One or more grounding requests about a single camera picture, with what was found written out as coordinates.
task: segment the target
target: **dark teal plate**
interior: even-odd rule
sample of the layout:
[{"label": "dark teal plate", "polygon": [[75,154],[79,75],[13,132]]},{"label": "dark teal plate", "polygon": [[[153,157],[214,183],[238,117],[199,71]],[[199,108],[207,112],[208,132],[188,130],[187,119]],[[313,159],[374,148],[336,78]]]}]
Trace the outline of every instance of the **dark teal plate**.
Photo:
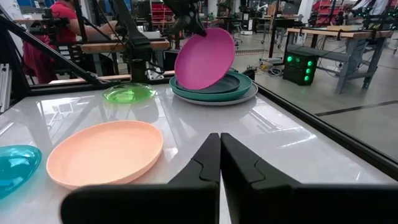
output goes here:
[{"label": "dark teal plate", "polygon": [[236,73],[236,72],[228,72],[229,75],[233,75],[241,81],[239,88],[235,91],[229,93],[215,93],[215,94],[204,94],[204,93],[191,93],[187,91],[180,90],[176,87],[177,79],[173,77],[170,79],[170,87],[173,89],[173,92],[178,96],[198,101],[206,101],[206,102],[224,102],[236,100],[239,97],[243,96],[247,91],[249,91],[252,81],[249,77]]},{"label": "dark teal plate", "polygon": [[241,81],[233,75],[226,74],[222,79],[218,80],[215,84],[201,89],[201,90],[189,90],[184,88],[179,82],[175,84],[177,88],[182,91],[191,93],[203,93],[203,94],[215,94],[215,93],[229,93],[239,88]]},{"label": "dark teal plate", "polygon": [[42,153],[33,146],[0,147],[0,199],[24,184],[41,160]]}]

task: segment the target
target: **pink plate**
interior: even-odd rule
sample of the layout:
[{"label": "pink plate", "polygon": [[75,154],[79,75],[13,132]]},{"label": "pink plate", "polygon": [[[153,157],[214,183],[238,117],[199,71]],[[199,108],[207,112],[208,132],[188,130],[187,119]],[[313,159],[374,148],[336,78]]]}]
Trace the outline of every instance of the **pink plate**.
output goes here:
[{"label": "pink plate", "polygon": [[207,28],[207,36],[192,36],[175,60],[175,76],[184,88],[201,90],[224,77],[234,57],[234,40],[220,28]]}]

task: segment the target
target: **peach plate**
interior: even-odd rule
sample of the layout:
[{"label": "peach plate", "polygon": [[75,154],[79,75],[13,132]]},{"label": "peach plate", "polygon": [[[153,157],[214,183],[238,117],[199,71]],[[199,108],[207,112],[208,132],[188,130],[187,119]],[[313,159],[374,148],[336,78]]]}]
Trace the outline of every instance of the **peach plate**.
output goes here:
[{"label": "peach plate", "polygon": [[98,124],[61,142],[47,159],[47,173],[68,189],[91,184],[126,184],[155,164],[162,146],[162,133],[151,124],[141,121]]}]

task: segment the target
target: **chair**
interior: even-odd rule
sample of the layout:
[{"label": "chair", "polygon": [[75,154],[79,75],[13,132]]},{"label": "chair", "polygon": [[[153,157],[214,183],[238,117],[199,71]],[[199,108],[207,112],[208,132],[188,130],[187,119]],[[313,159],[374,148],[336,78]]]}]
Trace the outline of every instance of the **chair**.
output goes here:
[{"label": "chair", "polygon": [[[56,50],[64,56],[66,59],[72,61],[75,64],[79,64],[82,61],[83,52],[79,45],[75,44],[57,44]],[[69,78],[77,78],[75,74],[69,68],[63,68],[60,65],[56,65],[54,72],[59,75],[68,74]]]}]

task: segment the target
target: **person's arm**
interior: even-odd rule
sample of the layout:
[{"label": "person's arm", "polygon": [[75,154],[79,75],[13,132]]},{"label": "person's arm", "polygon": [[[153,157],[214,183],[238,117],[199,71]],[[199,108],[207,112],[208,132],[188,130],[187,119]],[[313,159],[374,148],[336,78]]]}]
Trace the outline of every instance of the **person's arm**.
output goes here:
[{"label": "person's arm", "polygon": [[[98,29],[104,33],[104,34],[113,34],[112,29],[114,30],[116,27],[116,24],[118,22],[117,21],[110,21],[109,24],[111,25],[111,27],[108,24],[105,24],[101,27],[99,27]],[[69,21],[69,30],[72,31],[73,33],[75,33],[76,35],[80,35],[80,27],[79,27],[79,22],[77,19],[72,19]],[[90,27],[90,26],[85,26],[85,31],[88,37],[92,36],[92,35],[98,35],[99,32],[97,30],[95,30],[94,28]]]}]

